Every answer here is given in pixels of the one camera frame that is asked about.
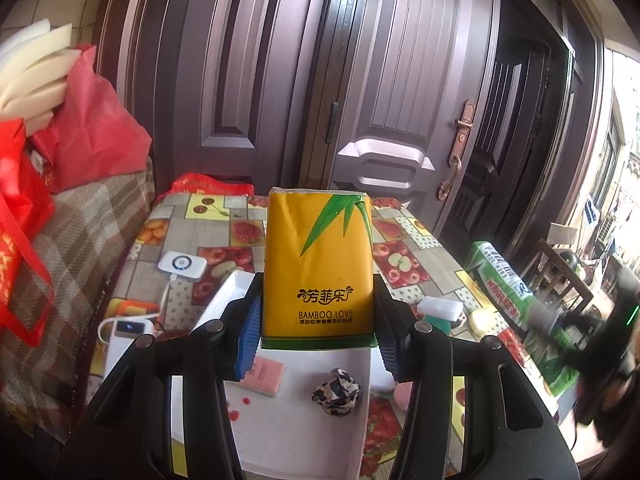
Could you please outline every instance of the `air conditioner unit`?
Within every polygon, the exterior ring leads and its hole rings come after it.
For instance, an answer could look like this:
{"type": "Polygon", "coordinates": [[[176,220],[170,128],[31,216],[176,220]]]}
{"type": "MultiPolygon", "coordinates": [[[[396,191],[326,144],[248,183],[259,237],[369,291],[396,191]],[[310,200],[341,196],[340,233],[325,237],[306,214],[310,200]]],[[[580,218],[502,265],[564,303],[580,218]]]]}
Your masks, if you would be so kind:
{"type": "Polygon", "coordinates": [[[607,246],[611,237],[613,236],[614,227],[616,225],[616,218],[611,214],[607,213],[598,229],[598,235],[596,236],[596,241],[603,245],[607,246]]]}

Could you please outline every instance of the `plaid blanket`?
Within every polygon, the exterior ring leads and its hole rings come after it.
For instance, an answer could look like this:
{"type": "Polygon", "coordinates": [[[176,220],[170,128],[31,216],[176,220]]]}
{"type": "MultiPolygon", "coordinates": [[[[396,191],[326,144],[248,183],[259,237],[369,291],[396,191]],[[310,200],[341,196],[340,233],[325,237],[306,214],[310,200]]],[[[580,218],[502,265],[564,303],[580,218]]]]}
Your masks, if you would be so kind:
{"type": "MultiPolygon", "coordinates": [[[[56,293],[44,338],[29,348],[0,333],[0,402],[29,429],[37,424],[64,442],[82,400],[76,399],[85,335],[100,310],[118,260],[145,221],[154,196],[152,168],[103,179],[54,196],[56,213],[33,241],[56,293]]],[[[22,266],[9,308],[25,326],[38,318],[44,285],[22,266]]]]}

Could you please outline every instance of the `bamboo leaf graphic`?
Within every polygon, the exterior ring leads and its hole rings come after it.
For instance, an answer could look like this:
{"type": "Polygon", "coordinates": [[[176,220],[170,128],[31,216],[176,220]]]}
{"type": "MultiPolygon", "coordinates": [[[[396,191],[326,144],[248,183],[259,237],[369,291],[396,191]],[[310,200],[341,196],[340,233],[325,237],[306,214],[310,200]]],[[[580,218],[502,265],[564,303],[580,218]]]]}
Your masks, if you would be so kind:
{"type": "Polygon", "coordinates": [[[315,242],[318,237],[324,232],[329,224],[333,222],[336,217],[342,212],[344,208],[351,202],[353,202],[353,195],[332,195],[327,201],[326,205],[322,208],[322,211],[318,215],[314,226],[309,232],[309,236],[306,238],[305,245],[302,247],[302,256],[305,251],[311,247],[311,244],[315,242]]]}
{"type": "Polygon", "coordinates": [[[344,229],[342,231],[342,236],[344,236],[345,234],[347,234],[347,227],[349,227],[349,220],[351,219],[351,213],[353,213],[353,205],[355,203],[355,200],[351,200],[347,206],[344,208],[344,229]]]}
{"type": "Polygon", "coordinates": [[[367,214],[367,204],[365,204],[364,200],[359,200],[356,202],[356,207],[362,215],[362,220],[364,220],[364,225],[367,228],[367,234],[369,235],[369,245],[371,245],[373,250],[373,236],[371,235],[371,225],[369,224],[369,215],[367,214]]]}

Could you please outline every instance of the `digital display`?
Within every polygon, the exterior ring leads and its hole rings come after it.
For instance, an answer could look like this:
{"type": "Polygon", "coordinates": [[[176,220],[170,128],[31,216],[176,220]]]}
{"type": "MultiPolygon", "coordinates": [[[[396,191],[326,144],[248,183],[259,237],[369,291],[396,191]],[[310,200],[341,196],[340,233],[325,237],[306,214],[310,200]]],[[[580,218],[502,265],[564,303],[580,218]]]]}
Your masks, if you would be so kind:
{"type": "Polygon", "coordinates": [[[116,323],[116,332],[143,334],[145,333],[145,324],[136,321],[119,321],[116,323]]]}

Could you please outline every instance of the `fruit pattern tablecloth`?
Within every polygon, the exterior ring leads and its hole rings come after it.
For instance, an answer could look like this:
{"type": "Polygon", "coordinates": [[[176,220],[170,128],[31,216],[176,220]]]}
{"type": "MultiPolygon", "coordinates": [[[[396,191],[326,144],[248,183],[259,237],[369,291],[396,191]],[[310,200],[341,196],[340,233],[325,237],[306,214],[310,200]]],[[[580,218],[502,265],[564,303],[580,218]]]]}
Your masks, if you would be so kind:
{"type": "MultiPolygon", "coordinates": [[[[415,305],[425,296],[461,301],[465,314],[452,329],[452,335],[477,340],[468,330],[466,314],[481,306],[493,308],[487,297],[401,203],[392,198],[374,198],[371,203],[374,272],[382,275],[391,295],[407,302],[414,308],[414,313],[415,305]]],[[[171,250],[197,254],[207,259],[204,277],[196,283],[176,280],[156,324],[159,338],[189,333],[220,285],[234,270],[264,270],[267,205],[268,198],[263,196],[188,193],[166,196],[153,209],[137,235],[102,317],[158,312],[167,283],[167,275],[158,270],[161,255],[171,250]]],[[[536,365],[497,312],[490,333],[498,335],[508,346],[554,414],[558,408],[556,400],[546,391],[536,365]]],[[[97,343],[86,402],[102,383],[105,357],[106,348],[97,343]]],[[[464,433],[463,382],[462,378],[456,379],[450,473],[459,467],[464,433]]],[[[403,419],[402,412],[388,395],[372,396],[361,469],[363,476],[374,480],[388,478],[403,419]]]]}

